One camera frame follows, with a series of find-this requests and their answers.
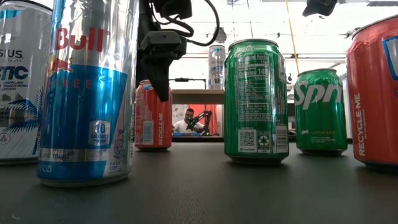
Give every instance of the green can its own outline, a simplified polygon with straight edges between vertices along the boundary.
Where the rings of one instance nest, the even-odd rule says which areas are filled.
[[[271,40],[240,40],[228,51],[225,154],[238,163],[280,164],[289,155],[285,60]]]
[[[343,84],[330,68],[306,71],[294,85],[296,144],[303,153],[341,155],[347,149]]]

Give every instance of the dark table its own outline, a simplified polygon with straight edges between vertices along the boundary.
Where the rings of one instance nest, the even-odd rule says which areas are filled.
[[[0,167],[0,223],[398,223],[398,176],[353,158],[303,156],[280,167],[230,163],[222,143],[135,152],[125,181],[39,184],[35,165]]]

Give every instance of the person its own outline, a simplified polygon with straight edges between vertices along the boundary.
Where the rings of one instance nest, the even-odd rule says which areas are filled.
[[[188,108],[185,111],[185,118],[181,121],[177,121],[174,125],[173,125],[173,131],[175,133],[182,133],[184,135],[192,135],[192,132],[197,132],[197,133],[201,133],[203,131],[203,127],[204,125],[197,122],[197,124],[193,127],[193,131],[191,129],[187,129],[188,127],[188,122],[190,118],[193,118],[193,114],[194,114],[194,110],[191,108]]]

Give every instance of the red can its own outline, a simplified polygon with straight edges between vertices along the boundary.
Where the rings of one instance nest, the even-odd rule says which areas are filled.
[[[354,156],[398,168],[398,15],[358,30],[347,53]]]
[[[136,91],[134,145],[140,150],[166,150],[172,145],[172,91],[161,102],[149,80]]]

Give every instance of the aluminum can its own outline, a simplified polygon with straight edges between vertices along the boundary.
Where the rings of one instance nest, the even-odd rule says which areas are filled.
[[[172,91],[161,102],[149,80],[140,82],[136,91],[134,145],[142,151],[166,150],[172,145]]]
[[[285,61],[271,40],[229,46],[225,154],[234,162],[280,164],[289,155]]]
[[[224,89],[224,61],[225,47],[222,45],[213,45],[209,48],[209,79],[208,89]]]
[[[354,33],[347,52],[354,156],[368,167],[398,168],[398,15]]]
[[[0,6],[0,164],[37,161],[51,15],[30,1]]]
[[[336,70],[298,75],[294,85],[296,145],[303,153],[341,155],[347,149],[343,83]]]
[[[138,1],[56,0],[38,178],[81,187],[131,170]]]

